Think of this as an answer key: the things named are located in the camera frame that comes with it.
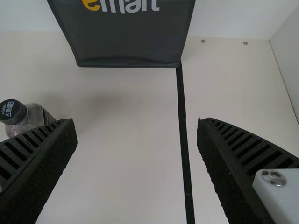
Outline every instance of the dark gray bag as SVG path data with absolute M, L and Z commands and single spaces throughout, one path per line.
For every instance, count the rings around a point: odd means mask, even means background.
M 195 0 L 48 0 L 80 67 L 179 66 Z

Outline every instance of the black foam pad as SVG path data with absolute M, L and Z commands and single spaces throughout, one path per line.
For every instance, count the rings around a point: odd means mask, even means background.
M 0 144 L 0 223 L 34 224 L 77 147 L 72 119 Z
M 231 224 L 273 224 L 252 188 L 260 169 L 299 168 L 282 148 L 226 122 L 198 121 L 197 146 Z

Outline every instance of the black vertical strip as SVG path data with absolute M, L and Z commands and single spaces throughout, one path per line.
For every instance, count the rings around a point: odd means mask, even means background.
M 180 142 L 181 142 L 186 218 L 187 218 L 187 224 L 194 224 L 195 217 L 194 217 L 194 206 L 193 206 L 193 196 L 192 196 L 188 141 L 187 141 L 186 107 L 185 107 L 182 63 L 180 63 L 180 66 L 176 68 L 176 72 L 177 72 L 177 87 L 178 87 L 178 123 L 179 123 L 179 135 L 180 135 Z

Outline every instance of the emart logo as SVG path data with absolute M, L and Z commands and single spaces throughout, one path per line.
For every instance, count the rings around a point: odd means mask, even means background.
M 102 12 L 107 12 L 107 6 L 105 0 L 82 0 L 84 6 L 91 11 L 99 11 L 102 9 Z M 124 0 L 118 0 L 119 2 L 119 12 L 120 13 L 136 13 L 140 9 L 143 12 L 147 11 L 147 0 L 125 0 L 128 4 L 125 5 Z M 109 0 L 109 5 L 112 13 L 116 13 L 115 2 L 114 0 Z M 157 7 L 157 0 L 151 0 L 151 10 L 159 11 L 160 8 Z

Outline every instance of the white panel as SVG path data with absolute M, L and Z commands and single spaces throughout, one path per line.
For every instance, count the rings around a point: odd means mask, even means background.
M 0 29 L 61 30 L 47 0 L 0 0 Z
M 79 68 L 60 32 L 5 32 L 1 52 L 1 99 L 77 130 L 37 224 L 186 223 L 175 69 Z
M 270 43 L 294 111 L 299 118 L 299 7 L 271 38 Z
M 198 118 L 236 125 L 299 156 L 299 126 L 269 41 L 189 37 L 183 54 L 187 133 L 197 223 L 224 224 L 196 146 Z
M 189 35 L 270 39 L 299 0 L 197 0 Z
M 196 0 L 189 35 L 268 40 L 298 5 L 299 0 Z M 60 30 L 46 0 L 1 0 L 1 28 Z

